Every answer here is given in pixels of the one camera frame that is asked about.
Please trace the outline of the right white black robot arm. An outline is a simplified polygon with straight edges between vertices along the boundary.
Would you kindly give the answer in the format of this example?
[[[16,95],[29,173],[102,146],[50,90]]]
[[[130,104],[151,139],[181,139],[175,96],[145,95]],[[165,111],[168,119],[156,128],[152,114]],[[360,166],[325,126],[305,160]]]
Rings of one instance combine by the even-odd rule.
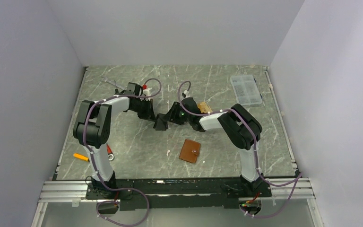
[[[229,109],[206,113],[201,111],[192,97],[174,102],[162,117],[168,122],[183,125],[188,123],[194,130],[205,132],[222,129],[229,140],[238,148],[241,160],[242,192],[247,196],[255,195],[263,180],[258,164],[258,148],[261,124],[240,104]]]

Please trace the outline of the brown leather card holder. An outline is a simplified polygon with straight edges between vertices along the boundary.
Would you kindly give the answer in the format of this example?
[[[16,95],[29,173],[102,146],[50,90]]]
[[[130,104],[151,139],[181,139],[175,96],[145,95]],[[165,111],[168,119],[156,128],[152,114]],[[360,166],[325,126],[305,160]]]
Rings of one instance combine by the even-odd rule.
[[[186,139],[181,148],[179,159],[193,164],[196,163],[200,154],[200,148],[200,143]]]

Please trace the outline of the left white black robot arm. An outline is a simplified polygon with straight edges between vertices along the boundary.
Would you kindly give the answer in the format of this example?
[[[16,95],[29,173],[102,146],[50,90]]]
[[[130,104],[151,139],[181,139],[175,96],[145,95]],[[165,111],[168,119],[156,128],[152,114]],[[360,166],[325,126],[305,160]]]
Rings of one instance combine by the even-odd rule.
[[[111,132],[112,118],[121,112],[133,111],[138,118],[154,122],[154,129],[164,131],[167,123],[162,114],[154,113],[151,89],[146,84],[128,83],[122,90],[99,101],[81,102],[73,127],[73,137],[86,150],[93,171],[90,186],[106,199],[117,192],[115,171],[108,154],[107,141]]]

